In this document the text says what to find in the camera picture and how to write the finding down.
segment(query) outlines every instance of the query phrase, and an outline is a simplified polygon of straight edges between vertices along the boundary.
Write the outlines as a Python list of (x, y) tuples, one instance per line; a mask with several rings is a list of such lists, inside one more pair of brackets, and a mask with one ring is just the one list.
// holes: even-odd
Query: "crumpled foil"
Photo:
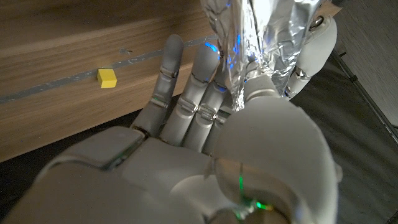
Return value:
[[(218, 34), (235, 111), (244, 108), (244, 84), (250, 78), (270, 76), (282, 96), (320, 1), (201, 0)], [(257, 63), (259, 72), (250, 72), (250, 63)]]

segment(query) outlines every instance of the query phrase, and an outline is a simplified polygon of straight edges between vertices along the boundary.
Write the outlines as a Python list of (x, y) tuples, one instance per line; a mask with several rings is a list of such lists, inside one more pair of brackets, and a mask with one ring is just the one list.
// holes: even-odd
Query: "robotic hand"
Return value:
[(285, 95), (295, 97), (326, 63), (335, 47), (337, 26), (331, 16), (319, 16), (313, 20), (304, 46), (297, 58), (296, 70), (290, 76)]
[(4, 223), (334, 223), (335, 165), (319, 128), (271, 79), (247, 83), (245, 109), (219, 110), (231, 101), (215, 46), (199, 46), (161, 128), (182, 50), (170, 36), (131, 128), (107, 129), (56, 157)]

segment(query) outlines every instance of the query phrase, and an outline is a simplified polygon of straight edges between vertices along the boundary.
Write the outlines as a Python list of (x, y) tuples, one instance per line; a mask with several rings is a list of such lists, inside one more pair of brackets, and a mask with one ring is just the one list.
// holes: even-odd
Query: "gray tape strip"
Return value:
[[(194, 40), (189, 40), (184, 43), (184, 47), (192, 47), (194, 45), (198, 45), (200, 43), (206, 42), (206, 41), (211, 41), (217, 39), (216, 34), (209, 35), (207, 37), (202, 37), (199, 39), (194, 39)], [(130, 58), (129, 60), (123, 60), (121, 62), (116, 62), (110, 66), (104, 66), (103, 68), (113, 68), (113, 69), (118, 69), (118, 68), (123, 68), (128, 65), (134, 65), (135, 63), (142, 62), (144, 60), (148, 60), (150, 58), (158, 57), (163, 54), (163, 49), (160, 50), (155, 50), (153, 52), (148, 52), (142, 55), (138, 55), (137, 57)], [(80, 80), (83, 80), (85, 78), (90, 78), (90, 77), (95, 77), (97, 75), (97, 69), (93, 69), (87, 72), (82, 72), (78, 73), (76, 75), (72, 75), (70, 77), (65, 77), (61, 78), (58, 80), (51, 81), (49, 83), (44, 83), (40, 84), (37, 86), (33, 86), (31, 88), (28, 88), (26, 90), (18, 91), (16, 93), (10, 94), (10, 95), (5, 95), (5, 96), (0, 96), (0, 104), (3, 103), (8, 103), (14, 100), (18, 100), (36, 93), (41, 93), (43, 91), (51, 90), (54, 88), (58, 88), (73, 82), (77, 82)]]

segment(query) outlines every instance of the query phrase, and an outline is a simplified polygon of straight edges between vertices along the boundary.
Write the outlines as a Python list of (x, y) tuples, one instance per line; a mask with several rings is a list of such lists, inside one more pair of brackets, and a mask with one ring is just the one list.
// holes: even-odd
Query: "small yellow block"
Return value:
[(113, 69), (98, 69), (97, 79), (101, 88), (114, 88), (118, 81)]

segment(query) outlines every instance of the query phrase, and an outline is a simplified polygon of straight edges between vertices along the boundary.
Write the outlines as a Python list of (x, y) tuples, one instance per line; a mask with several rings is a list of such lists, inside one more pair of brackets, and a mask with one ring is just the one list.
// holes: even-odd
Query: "wood grain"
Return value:
[(199, 1), (178, 2), (81, 1), (0, 23), (0, 95), (213, 33)]
[[(186, 49), (174, 94), (191, 71), (195, 47)], [(161, 57), (115, 70), (116, 88), (95, 78), (0, 105), (0, 162), (141, 109), (149, 100)]]

